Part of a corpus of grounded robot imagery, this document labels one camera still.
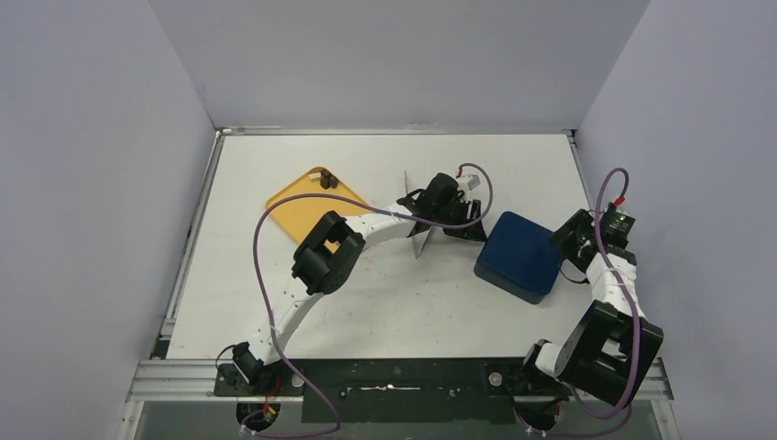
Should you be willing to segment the metal tweezers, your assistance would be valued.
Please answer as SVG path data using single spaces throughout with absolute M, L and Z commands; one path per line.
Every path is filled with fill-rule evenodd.
M 404 187 L 405 187 L 406 194 L 410 194 L 413 190 L 416 189 L 416 186 L 412 182 L 407 170 L 404 171 L 403 178 L 404 178 Z M 425 248 L 425 245 L 432 231 L 433 231 L 433 228 L 430 226 L 428 229 L 425 229 L 410 238 L 413 257 L 415 259 L 419 259 L 421 257 L 421 254 Z

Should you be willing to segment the blue box lid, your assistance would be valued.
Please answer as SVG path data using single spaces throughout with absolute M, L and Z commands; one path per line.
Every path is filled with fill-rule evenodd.
M 475 275 L 526 303 L 541 303 L 552 291 L 562 262 L 551 234 L 526 217 L 502 213 L 476 259 Z

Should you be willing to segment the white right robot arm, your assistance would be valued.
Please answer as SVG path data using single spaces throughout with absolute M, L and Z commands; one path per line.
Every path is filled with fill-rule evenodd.
M 592 302 L 564 343 L 541 339 L 531 347 L 518 368 L 522 389 L 546 392 L 563 384 L 615 408 L 633 400 L 663 341 L 636 293 L 637 261 L 627 249 L 634 223 L 609 203 L 598 219 L 580 209 L 552 233 L 562 260 L 585 274 Z

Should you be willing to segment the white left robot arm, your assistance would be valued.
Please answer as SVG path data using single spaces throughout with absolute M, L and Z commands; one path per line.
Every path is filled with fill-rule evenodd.
M 451 237 L 486 241 L 482 220 L 491 205 L 471 198 L 470 193 L 489 182 L 484 170 L 460 171 L 455 177 L 439 173 L 426 187 L 387 208 L 359 203 L 364 214 L 325 212 L 295 249 L 290 282 L 283 293 L 271 298 L 264 285 L 259 287 L 267 316 L 256 335 L 232 349 L 238 382 L 253 394 L 272 386 L 275 365 L 283 359 L 293 333 L 318 301 L 345 284 L 366 249 L 393 239 L 412 239 L 433 227 Z

